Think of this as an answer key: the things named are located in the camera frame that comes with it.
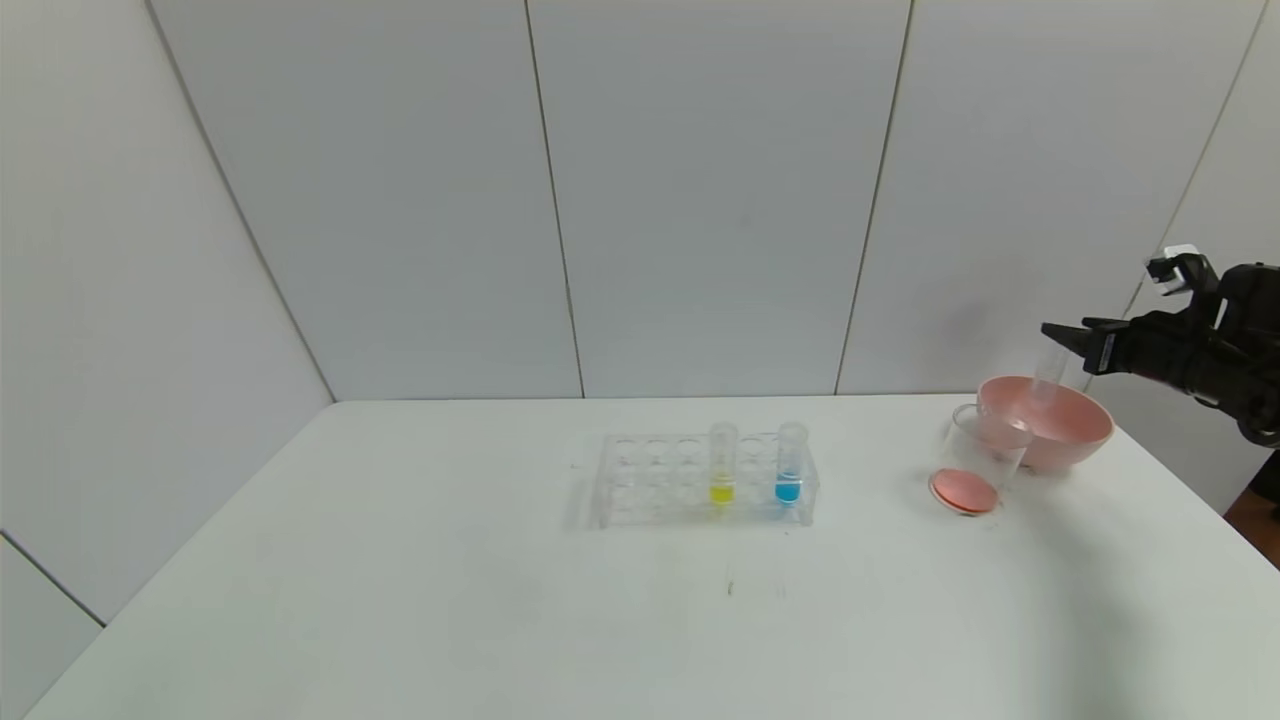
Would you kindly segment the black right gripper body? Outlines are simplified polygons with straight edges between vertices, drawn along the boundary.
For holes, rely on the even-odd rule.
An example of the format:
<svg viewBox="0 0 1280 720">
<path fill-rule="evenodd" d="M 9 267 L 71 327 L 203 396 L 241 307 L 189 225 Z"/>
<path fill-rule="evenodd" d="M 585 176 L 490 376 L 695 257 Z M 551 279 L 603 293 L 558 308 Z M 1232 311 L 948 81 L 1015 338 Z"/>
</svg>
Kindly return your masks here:
<svg viewBox="0 0 1280 720">
<path fill-rule="evenodd" d="M 1175 313 L 1134 316 L 1120 331 L 1092 331 L 1084 373 L 1102 377 L 1128 374 L 1190 393 L 1192 368 L 1201 360 L 1202 341 Z"/>
</svg>

